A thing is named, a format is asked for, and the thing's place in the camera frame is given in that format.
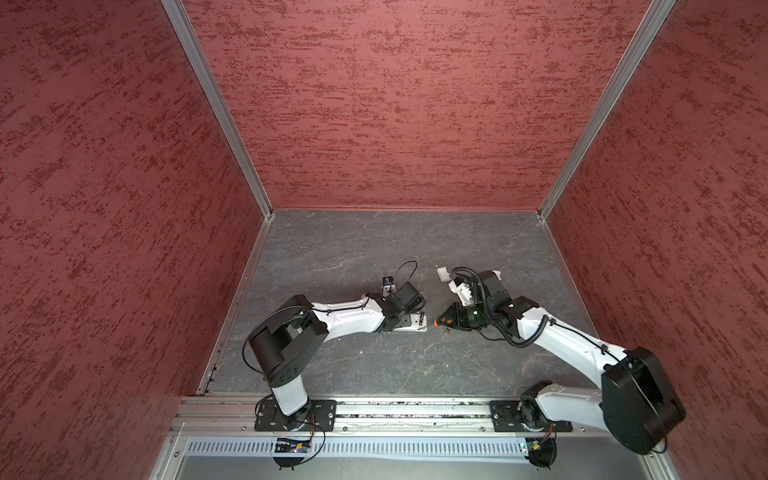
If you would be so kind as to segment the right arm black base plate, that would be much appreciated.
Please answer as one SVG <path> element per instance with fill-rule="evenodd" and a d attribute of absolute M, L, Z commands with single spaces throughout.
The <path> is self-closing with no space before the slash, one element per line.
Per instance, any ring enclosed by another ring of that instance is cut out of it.
<path fill-rule="evenodd" d="M 567 421 L 548 420 L 532 401 L 496 400 L 489 404 L 490 418 L 496 433 L 572 432 Z"/>

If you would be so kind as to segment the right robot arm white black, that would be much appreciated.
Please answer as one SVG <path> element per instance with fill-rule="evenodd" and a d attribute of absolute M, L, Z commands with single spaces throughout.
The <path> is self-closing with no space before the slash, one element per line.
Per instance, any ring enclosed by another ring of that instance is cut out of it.
<path fill-rule="evenodd" d="M 540 347 L 581 373 L 589 388 L 540 381 L 521 394 L 514 419 L 526 430 L 572 422 L 610 433 L 630 451 L 664 451 L 687 416 L 660 359 L 650 350 L 605 342 L 557 318 L 537 302 L 513 298 L 495 271 L 441 267 L 438 275 L 458 300 L 437 320 L 448 330 L 497 332 L 517 349 Z"/>

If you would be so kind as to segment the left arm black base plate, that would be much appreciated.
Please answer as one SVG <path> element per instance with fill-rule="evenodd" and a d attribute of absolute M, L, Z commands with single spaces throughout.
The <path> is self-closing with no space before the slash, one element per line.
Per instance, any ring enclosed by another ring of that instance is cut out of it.
<path fill-rule="evenodd" d="M 293 414 L 282 412 L 277 401 L 268 396 L 254 408 L 254 430 L 257 432 L 293 432 L 317 429 L 332 431 L 338 402 L 335 400 L 309 400 Z"/>

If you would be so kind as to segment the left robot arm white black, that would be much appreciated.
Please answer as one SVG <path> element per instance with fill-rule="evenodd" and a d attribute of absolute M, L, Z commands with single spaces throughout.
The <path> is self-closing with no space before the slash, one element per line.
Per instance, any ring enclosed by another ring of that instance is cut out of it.
<path fill-rule="evenodd" d="M 420 331 L 426 328 L 425 297 L 411 283 L 387 283 L 379 293 L 341 303 L 312 302 L 295 295 L 246 337 L 278 411 L 290 421 L 307 417 L 311 400 L 302 374 L 327 341 L 355 334 Z"/>

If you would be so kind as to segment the white remote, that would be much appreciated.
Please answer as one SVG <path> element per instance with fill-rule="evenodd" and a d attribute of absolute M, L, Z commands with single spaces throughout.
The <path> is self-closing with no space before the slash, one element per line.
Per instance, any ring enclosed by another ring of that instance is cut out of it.
<path fill-rule="evenodd" d="M 422 332 L 428 328 L 428 322 L 423 312 L 409 314 L 393 329 L 394 332 Z"/>

